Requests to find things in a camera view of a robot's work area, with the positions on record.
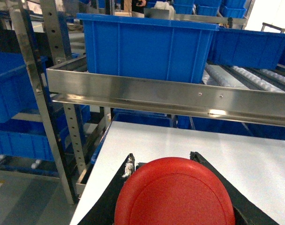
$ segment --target white table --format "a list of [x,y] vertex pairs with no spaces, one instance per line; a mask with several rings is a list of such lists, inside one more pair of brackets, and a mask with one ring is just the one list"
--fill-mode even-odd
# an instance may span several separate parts
[[129,153],[135,162],[202,154],[245,197],[285,225],[285,141],[113,122],[71,225],[97,202]]

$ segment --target person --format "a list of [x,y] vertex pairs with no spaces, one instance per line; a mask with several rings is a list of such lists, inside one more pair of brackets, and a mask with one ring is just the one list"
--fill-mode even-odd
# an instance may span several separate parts
[[148,0],[132,0],[132,17],[144,18],[143,9],[148,5]]

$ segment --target white wall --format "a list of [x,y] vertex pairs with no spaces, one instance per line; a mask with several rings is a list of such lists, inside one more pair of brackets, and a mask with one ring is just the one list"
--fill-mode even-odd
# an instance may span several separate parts
[[[261,30],[263,22],[285,28],[285,0],[255,0],[246,30]],[[278,32],[270,28],[264,31]]]

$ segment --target gray floor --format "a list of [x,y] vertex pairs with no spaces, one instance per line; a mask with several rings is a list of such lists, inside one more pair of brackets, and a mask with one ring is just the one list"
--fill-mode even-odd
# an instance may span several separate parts
[[0,225],[68,225],[76,205],[66,202],[59,180],[0,175]]

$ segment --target red plate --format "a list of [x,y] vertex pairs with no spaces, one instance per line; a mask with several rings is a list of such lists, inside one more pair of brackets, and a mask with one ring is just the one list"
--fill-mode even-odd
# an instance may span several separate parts
[[235,225],[230,197],[216,175],[184,158],[138,169],[122,188],[114,225]]

